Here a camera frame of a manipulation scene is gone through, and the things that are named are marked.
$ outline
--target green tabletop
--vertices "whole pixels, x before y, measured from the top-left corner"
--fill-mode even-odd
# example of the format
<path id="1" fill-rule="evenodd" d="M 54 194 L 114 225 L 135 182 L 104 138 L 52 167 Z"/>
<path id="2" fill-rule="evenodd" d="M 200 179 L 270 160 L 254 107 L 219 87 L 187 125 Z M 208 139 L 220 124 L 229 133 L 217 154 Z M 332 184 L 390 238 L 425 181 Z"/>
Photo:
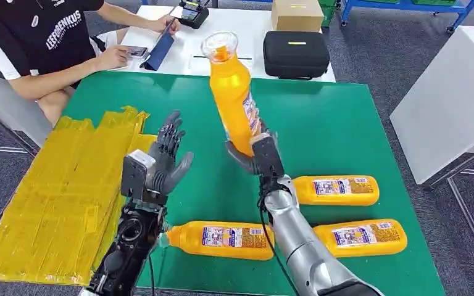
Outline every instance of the green tabletop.
<path id="1" fill-rule="evenodd" d="M 386 295 L 444 295 L 433 260 L 380 123 L 363 84 L 252 80 L 260 116 L 278 132 L 287 174 L 371 175 L 380 199 L 371 207 L 303 206 L 312 225 L 375 218 L 398 220 L 408 237 L 396 255 L 341 259 Z M 224 148 L 225 133 L 208 77 L 103 72 L 82 81 L 64 115 L 97 125 L 106 110 L 131 105 L 147 111 L 144 133 L 156 134 L 166 116 L 182 111 L 179 154 L 190 150 L 191 171 L 168 200 L 168 221 L 260 223 L 258 178 L 247 175 Z M 156 286 L 245 294 L 292 295 L 275 260 L 251 261 L 194 256 L 169 247 L 152 254 Z M 138 286 L 150 286 L 144 270 Z"/>

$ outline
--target bottle neck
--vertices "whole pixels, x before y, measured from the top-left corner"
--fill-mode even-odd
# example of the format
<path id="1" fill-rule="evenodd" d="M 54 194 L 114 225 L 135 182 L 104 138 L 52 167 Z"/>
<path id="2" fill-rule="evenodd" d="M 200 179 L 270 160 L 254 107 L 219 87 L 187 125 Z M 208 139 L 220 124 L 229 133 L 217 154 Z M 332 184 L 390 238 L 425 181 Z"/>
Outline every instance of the bottle neck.
<path id="1" fill-rule="evenodd" d="M 181 226 L 174 226 L 171 228 L 171 230 L 166 232 L 168 245 L 179 247 L 181 242 L 181 228 Z"/>

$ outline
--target black cable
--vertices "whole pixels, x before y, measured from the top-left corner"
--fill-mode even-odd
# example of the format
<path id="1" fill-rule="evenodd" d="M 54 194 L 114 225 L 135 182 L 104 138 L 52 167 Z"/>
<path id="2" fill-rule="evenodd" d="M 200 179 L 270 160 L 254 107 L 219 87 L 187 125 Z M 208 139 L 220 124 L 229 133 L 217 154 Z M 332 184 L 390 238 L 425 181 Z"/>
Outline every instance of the black cable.
<path id="1" fill-rule="evenodd" d="M 297 291 L 297 288 L 295 288 L 295 285 L 293 284 L 293 282 L 291 281 L 291 278 L 289 277 L 288 273 L 286 272 L 286 269 L 285 269 L 284 265 L 282 264 L 281 259 L 279 258 L 279 256 L 277 255 L 277 252 L 275 251 L 275 248 L 273 247 L 272 241 L 270 240 L 270 236 L 268 235 L 268 231 L 266 231 L 266 224 L 264 223 L 264 216 L 262 215 L 262 211 L 263 211 L 262 207 L 259 207 L 260 222 L 262 223 L 262 229 L 264 230 L 264 234 L 266 235 L 266 240 L 268 241 L 268 245 L 270 245 L 270 248 L 272 249 L 273 255 L 277 259 L 277 263 L 279 263 L 279 266 L 281 267 L 281 269 L 283 271 L 283 274 L 285 275 L 286 279 L 288 280 L 289 285 L 293 289 L 293 292 L 295 292 L 296 296 L 299 296 L 299 292 Z"/>
<path id="2" fill-rule="evenodd" d="M 152 280 L 152 296 L 155 296 L 154 265 L 152 264 L 152 257 L 150 257 L 150 255 L 148 255 L 148 263 L 150 264 L 150 279 Z"/>

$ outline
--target black case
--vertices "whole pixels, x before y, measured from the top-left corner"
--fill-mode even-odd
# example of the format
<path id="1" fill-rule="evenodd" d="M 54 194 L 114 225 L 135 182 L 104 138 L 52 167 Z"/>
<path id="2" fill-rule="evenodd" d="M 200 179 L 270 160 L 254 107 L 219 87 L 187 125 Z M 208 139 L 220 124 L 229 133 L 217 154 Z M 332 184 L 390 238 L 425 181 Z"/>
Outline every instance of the black case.
<path id="1" fill-rule="evenodd" d="M 317 32 L 270 31 L 264 38 L 266 74 L 285 79 L 311 79 L 328 70 L 330 54 Z"/>

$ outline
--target card reader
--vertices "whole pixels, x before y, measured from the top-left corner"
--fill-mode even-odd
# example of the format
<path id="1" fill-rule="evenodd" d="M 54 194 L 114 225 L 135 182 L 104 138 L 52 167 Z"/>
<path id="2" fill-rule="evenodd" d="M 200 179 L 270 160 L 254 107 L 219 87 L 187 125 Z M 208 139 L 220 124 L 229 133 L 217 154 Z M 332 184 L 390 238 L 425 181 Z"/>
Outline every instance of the card reader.
<path id="1" fill-rule="evenodd" d="M 201 5 L 201 0 L 197 0 L 198 2 L 195 3 L 192 1 L 184 1 L 181 0 L 179 6 L 183 8 L 183 12 L 181 17 L 179 18 L 179 22 L 182 25 L 198 29 L 201 27 L 204 20 L 208 17 L 210 12 L 208 11 L 208 3 L 210 0 L 207 0 L 204 5 Z"/>

